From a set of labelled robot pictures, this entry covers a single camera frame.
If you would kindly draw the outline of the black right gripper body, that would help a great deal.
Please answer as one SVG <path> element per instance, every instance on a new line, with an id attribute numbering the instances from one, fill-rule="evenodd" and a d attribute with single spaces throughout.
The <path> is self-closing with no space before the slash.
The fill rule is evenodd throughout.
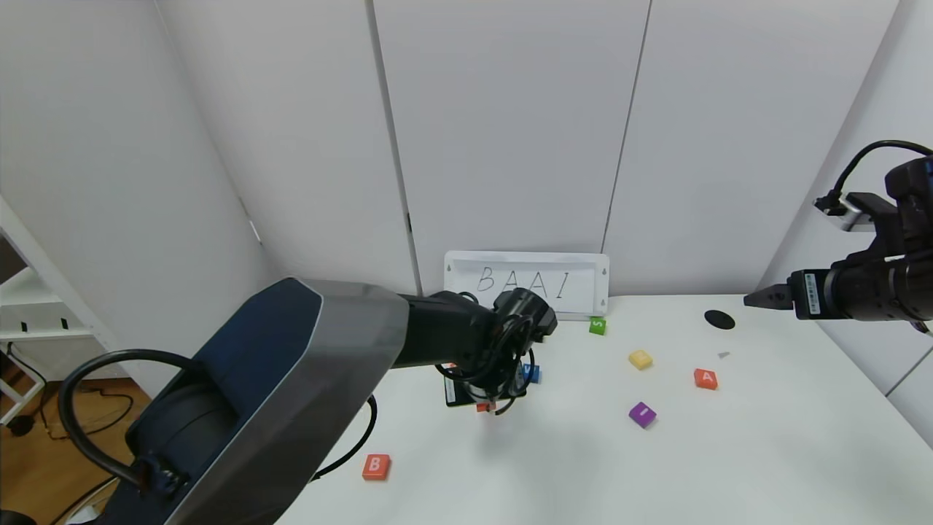
<path id="1" fill-rule="evenodd" d="M 787 285 L 796 316 L 802 320 L 894 320 L 895 269 L 893 263 L 868 263 L 791 273 Z"/>

